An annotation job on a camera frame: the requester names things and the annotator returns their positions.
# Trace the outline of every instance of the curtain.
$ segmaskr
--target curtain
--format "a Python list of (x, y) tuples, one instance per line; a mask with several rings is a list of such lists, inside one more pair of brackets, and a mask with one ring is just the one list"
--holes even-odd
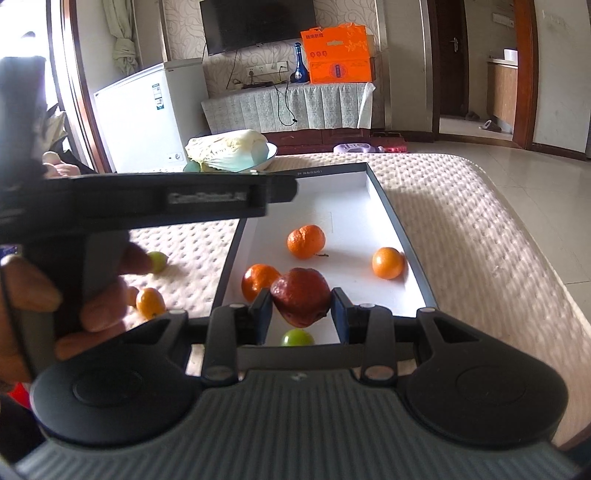
[(113, 48), (113, 60), (125, 75), (131, 75), (138, 67), (135, 45), (131, 40), (131, 0), (103, 0), (109, 31), (117, 40)]

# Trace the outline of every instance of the doorway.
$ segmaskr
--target doorway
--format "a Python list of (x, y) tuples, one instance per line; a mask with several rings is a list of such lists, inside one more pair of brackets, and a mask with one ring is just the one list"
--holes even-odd
[(433, 132), (440, 140), (531, 146), (537, 107), (534, 0), (428, 0)]

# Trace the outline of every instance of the tv screen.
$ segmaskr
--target tv screen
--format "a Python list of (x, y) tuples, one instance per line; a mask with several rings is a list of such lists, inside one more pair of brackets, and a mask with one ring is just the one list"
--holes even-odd
[(300, 38), (316, 26), (313, 0), (202, 0), (210, 55), (259, 43)]

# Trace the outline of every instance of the cable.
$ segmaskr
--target cable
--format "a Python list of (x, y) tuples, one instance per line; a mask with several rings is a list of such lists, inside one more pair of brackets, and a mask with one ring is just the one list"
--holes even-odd
[(292, 123), (292, 125), (293, 125), (293, 124), (296, 124), (297, 123), (297, 120), (296, 120), (296, 115), (294, 114), (294, 112), (291, 111), (291, 108), (289, 106), (289, 103), (287, 103), (287, 89), (289, 87), (290, 87), (290, 81), (288, 80), (285, 83), (285, 106), (287, 107), (287, 111), (289, 113), (291, 113), (291, 117), (293, 118), (293, 123)]
[(293, 112), (290, 109), (289, 104), (287, 103), (287, 89), (290, 87), (290, 81), (286, 80), (286, 82), (285, 82), (285, 97), (284, 97), (285, 107), (287, 108), (287, 111), (291, 114), (292, 122), (290, 124), (283, 123), (283, 120), (281, 119), (281, 115), (279, 113), (279, 107), (280, 107), (279, 89), (277, 88), (277, 85), (273, 85), (273, 87), (275, 87), (275, 91), (277, 92), (277, 119), (284, 127), (291, 127), (291, 126), (295, 125), (297, 123), (296, 116), (293, 114)]
[(232, 80), (232, 75), (234, 74), (234, 68), (236, 67), (236, 57), (238, 57), (238, 49), (236, 49), (236, 53), (234, 54), (234, 64), (232, 65), (232, 71), (230, 72), (228, 83), (226, 84), (226, 90), (230, 86), (230, 80)]

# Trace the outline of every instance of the orange box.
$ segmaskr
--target orange box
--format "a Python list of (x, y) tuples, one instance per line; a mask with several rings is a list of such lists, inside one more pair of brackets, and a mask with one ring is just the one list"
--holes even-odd
[(371, 82), (368, 36), (363, 25), (344, 24), (301, 32), (312, 83)]
[(312, 83), (371, 82), (371, 62), (367, 60), (339, 60), (310, 62)]

